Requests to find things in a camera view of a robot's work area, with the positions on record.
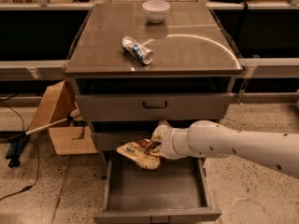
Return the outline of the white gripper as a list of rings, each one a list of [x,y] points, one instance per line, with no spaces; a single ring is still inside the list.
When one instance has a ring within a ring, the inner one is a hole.
[[[151,141],[162,143],[151,143],[149,154],[155,157],[165,155],[170,160],[185,158],[190,155],[187,129],[171,128],[166,120],[160,120],[154,130]]]

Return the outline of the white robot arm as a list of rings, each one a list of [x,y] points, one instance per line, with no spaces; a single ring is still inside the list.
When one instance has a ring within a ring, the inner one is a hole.
[[[161,121],[151,138],[169,160],[234,155],[299,178],[298,133],[238,131],[209,120],[181,129]]]

